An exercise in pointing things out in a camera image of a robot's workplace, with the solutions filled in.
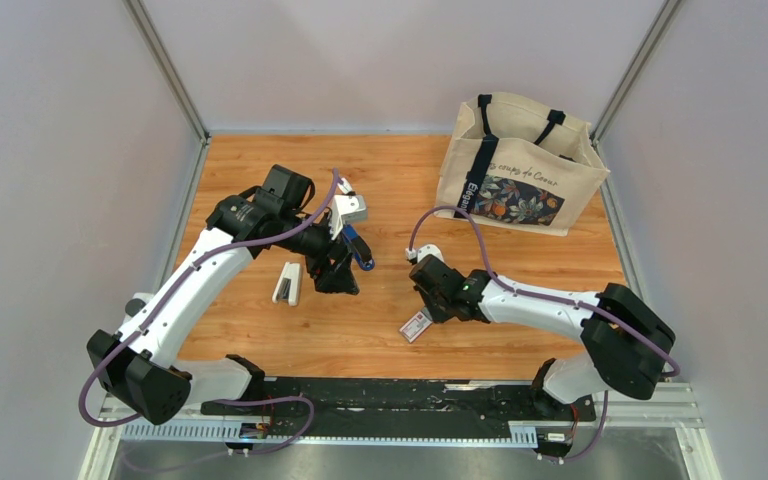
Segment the red white staple box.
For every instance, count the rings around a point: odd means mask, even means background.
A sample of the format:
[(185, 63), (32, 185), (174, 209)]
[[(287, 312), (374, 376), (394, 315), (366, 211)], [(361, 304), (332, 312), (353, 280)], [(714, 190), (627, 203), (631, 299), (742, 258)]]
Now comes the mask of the red white staple box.
[(429, 312), (423, 308), (400, 327), (399, 333), (408, 343), (414, 343), (432, 325)]

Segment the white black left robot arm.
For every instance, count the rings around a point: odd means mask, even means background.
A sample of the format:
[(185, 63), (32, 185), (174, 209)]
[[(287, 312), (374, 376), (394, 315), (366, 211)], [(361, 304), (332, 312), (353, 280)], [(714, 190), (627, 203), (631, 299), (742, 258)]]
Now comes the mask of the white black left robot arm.
[(136, 294), (114, 333), (96, 331), (87, 343), (93, 371), (80, 392), (79, 412), (94, 426), (85, 397), (93, 383), (133, 410), (132, 420), (161, 425), (188, 405), (228, 401), (239, 413), (264, 405), (263, 371), (240, 355), (183, 361), (179, 352), (197, 322), (228, 283), (273, 246), (303, 256), (316, 291), (356, 295), (351, 264), (373, 264), (352, 226), (368, 217), (365, 199), (332, 173), (324, 200), (307, 176), (274, 165), (265, 180), (219, 201), (185, 260), (155, 294)]

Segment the blue stapler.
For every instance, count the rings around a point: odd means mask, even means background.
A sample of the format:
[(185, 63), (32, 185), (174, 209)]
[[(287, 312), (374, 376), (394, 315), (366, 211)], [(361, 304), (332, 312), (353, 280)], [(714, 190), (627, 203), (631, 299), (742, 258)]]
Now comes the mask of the blue stapler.
[(342, 236), (359, 268), (370, 271), (375, 268), (375, 260), (371, 248), (358, 234), (352, 225), (346, 225), (342, 229)]

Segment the white stapler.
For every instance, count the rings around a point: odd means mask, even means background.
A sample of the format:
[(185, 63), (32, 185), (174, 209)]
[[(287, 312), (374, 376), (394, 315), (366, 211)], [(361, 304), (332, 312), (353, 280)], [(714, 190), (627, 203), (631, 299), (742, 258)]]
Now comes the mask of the white stapler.
[(301, 264), (286, 262), (281, 270), (272, 295), (274, 304), (286, 303), (295, 307), (299, 303), (301, 291)]

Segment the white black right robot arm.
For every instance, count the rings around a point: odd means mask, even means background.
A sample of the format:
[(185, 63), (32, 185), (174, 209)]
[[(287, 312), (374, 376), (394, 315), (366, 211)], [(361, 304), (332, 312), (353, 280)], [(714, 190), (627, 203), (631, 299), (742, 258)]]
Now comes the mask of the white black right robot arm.
[(603, 391), (649, 400), (659, 381), (678, 371), (668, 360), (674, 332), (624, 285), (609, 283), (600, 292), (554, 290), (480, 269), (463, 275), (435, 255), (415, 261), (409, 278), (435, 323), (515, 324), (583, 346), (576, 356), (547, 360), (535, 375), (530, 403), (543, 418), (556, 418), (579, 398)]

